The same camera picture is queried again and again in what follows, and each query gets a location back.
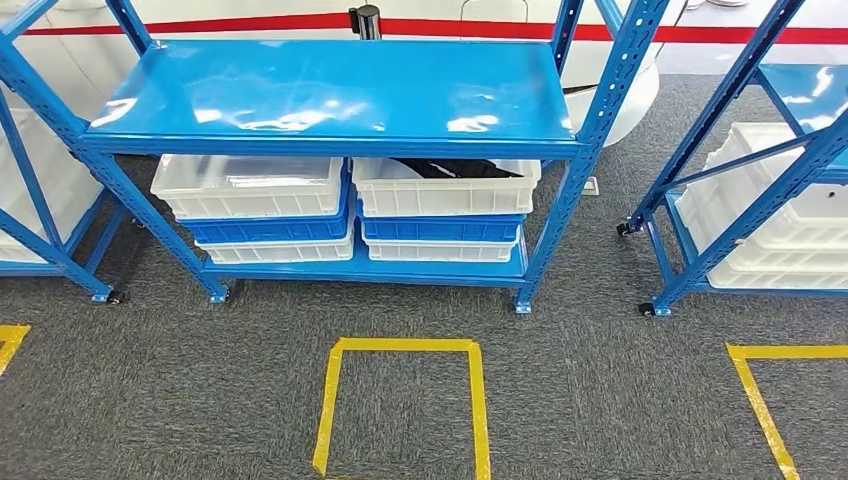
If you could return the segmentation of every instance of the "stacked crates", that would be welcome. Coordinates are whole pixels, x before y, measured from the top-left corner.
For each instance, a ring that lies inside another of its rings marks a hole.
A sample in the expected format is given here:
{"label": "stacked crates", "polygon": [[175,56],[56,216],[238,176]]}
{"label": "stacked crates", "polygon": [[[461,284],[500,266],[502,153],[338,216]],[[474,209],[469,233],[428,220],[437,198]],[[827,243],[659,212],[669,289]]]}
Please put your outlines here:
{"label": "stacked crates", "polygon": [[150,190],[216,264],[353,256],[342,158],[165,155]]}
{"label": "stacked crates", "polygon": [[388,158],[353,159],[371,260],[508,262],[533,210],[538,160],[493,160],[511,178],[421,178]]}
{"label": "stacked crates", "polygon": [[[785,123],[736,123],[704,169],[789,141]],[[803,152],[803,147],[687,185],[675,204],[703,252]],[[848,187],[812,184],[708,274],[717,288],[848,289]]]}
{"label": "stacked crates", "polygon": [[[68,242],[80,220],[103,191],[62,140],[35,113],[12,110],[12,118],[27,150],[35,177],[62,242]],[[0,210],[49,241],[5,135],[0,138]],[[0,262],[47,263],[20,242],[0,231]]]}

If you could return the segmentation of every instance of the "floor marking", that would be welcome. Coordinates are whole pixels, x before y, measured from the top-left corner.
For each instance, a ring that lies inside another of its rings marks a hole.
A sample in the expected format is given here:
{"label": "floor marking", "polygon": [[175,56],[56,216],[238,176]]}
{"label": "floor marking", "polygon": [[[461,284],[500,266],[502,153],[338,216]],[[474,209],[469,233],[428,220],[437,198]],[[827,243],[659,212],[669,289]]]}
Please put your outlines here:
{"label": "floor marking", "polygon": [[727,353],[733,360],[751,408],[760,422],[760,427],[766,436],[777,466],[787,479],[798,480],[798,470],[795,462],[789,456],[786,445],[777,431],[777,426],[771,418],[765,400],[760,394],[754,374],[748,367],[748,360],[791,360],[791,359],[837,359],[848,358],[848,345],[727,345]]}
{"label": "floor marking", "polygon": [[6,371],[29,329],[29,325],[0,325],[0,375]]}
{"label": "floor marking", "polygon": [[330,436],[333,430],[333,414],[336,409],[336,394],[339,389],[339,373],[342,353],[350,351],[371,352],[466,352],[468,374],[471,384],[471,417],[474,429],[474,466],[477,480],[492,478],[489,462],[489,430],[486,421],[486,392],[483,387],[483,356],[480,345],[471,339],[448,338],[345,338],[342,337],[330,349],[327,361],[327,376],[324,381],[324,405],[318,424],[318,439],[312,466],[321,475],[326,475],[330,453]]}

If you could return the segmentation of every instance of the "blue shelf board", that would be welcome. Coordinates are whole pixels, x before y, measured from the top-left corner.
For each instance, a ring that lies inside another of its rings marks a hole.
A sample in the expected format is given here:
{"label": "blue shelf board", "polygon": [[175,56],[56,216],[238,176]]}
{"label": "blue shelf board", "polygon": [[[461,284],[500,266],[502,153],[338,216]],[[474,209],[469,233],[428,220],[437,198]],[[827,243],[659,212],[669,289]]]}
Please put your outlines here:
{"label": "blue shelf board", "polygon": [[157,40],[83,138],[146,154],[569,158],[579,146],[540,42]]}
{"label": "blue shelf board", "polygon": [[459,285],[517,288],[527,270],[527,250],[522,235],[507,263],[386,262],[368,258],[368,246],[359,228],[354,233],[353,258],[344,262],[266,263],[216,265],[209,258],[203,270],[218,278],[254,280],[304,280],[415,285]]}
{"label": "blue shelf board", "polygon": [[0,277],[61,277],[64,273],[49,263],[0,262]]}
{"label": "blue shelf board", "polygon": [[[764,63],[757,81],[798,135],[829,127],[848,108],[848,65]],[[819,183],[848,183],[848,153]]]}

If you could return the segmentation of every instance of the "shelf foot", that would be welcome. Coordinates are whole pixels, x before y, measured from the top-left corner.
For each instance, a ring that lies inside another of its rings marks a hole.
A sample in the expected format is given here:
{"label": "shelf foot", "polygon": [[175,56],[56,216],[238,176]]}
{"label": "shelf foot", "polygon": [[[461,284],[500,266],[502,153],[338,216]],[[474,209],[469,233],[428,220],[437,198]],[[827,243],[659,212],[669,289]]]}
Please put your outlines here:
{"label": "shelf foot", "polygon": [[515,303],[515,313],[519,315],[529,315],[530,314],[530,302],[516,302]]}
{"label": "shelf foot", "polygon": [[644,317],[668,317],[670,308],[655,307],[653,303],[640,303],[637,307],[639,314]]}
{"label": "shelf foot", "polygon": [[226,303],[227,299],[229,298],[230,289],[228,288],[227,293],[225,293],[224,295],[212,295],[211,297],[209,297],[209,303],[211,303],[212,305],[220,305],[222,303]]}
{"label": "shelf foot", "polygon": [[632,228],[630,228],[630,223],[629,223],[629,222],[619,223],[619,224],[615,227],[615,231],[618,233],[618,236],[619,236],[619,237],[623,237],[623,236],[625,236],[625,235],[630,235],[631,233],[636,233],[636,232],[638,232],[638,231],[640,231],[640,230],[641,230],[641,229],[639,229],[639,230],[633,230]]}

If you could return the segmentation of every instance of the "carpet floor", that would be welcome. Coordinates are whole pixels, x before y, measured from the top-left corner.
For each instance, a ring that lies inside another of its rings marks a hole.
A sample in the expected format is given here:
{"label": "carpet floor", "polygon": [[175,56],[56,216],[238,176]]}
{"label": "carpet floor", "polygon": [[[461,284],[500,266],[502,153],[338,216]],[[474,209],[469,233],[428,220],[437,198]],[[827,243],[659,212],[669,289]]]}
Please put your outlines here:
{"label": "carpet floor", "polygon": [[[239,282],[211,306],[129,223],[99,270],[126,304],[91,305],[63,279],[0,280],[0,324],[32,325],[0,377],[0,479],[318,478],[342,336],[477,341],[496,479],[781,478],[725,342],[846,344],[848,302],[693,295],[646,319],[650,244],[615,233],[716,84],[662,78],[644,121],[604,152],[601,195],[580,203],[529,316],[506,290],[337,283]],[[778,118],[752,88],[703,151],[733,121]],[[122,162],[146,190],[155,162]],[[561,169],[539,184],[531,238]],[[801,475],[848,478],[848,360],[751,367]],[[463,354],[345,354],[335,420],[333,478],[474,478]]]}

